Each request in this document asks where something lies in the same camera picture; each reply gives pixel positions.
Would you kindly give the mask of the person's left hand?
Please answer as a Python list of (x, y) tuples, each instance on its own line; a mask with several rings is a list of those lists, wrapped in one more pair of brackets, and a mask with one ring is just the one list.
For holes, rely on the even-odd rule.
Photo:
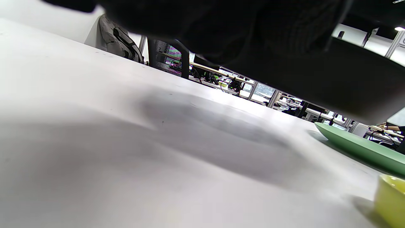
[(280, 56), (327, 49), (350, 0), (48, 0), (91, 13), (100, 6), (129, 32), (177, 40), (215, 64), (227, 64), (250, 44)]

